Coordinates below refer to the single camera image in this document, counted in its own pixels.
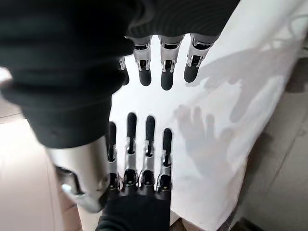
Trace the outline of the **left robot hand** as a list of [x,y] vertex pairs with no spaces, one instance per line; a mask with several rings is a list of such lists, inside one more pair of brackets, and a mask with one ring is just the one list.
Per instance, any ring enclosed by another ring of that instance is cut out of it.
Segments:
[[109,123],[108,173],[110,176],[107,201],[96,230],[98,231],[167,231],[170,226],[172,191],[172,136],[171,129],[163,132],[160,173],[154,177],[155,118],[146,118],[145,147],[141,172],[137,171],[136,157],[137,116],[127,117],[125,171],[119,177],[116,156],[116,125]]

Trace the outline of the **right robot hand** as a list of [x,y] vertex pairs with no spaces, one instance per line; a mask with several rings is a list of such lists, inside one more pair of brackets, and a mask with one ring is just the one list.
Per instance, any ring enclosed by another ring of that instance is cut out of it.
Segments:
[[91,213],[107,201],[106,136],[120,59],[150,35],[216,38],[236,0],[3,0],[0,92],[18,105],[54,164],[65,192]]

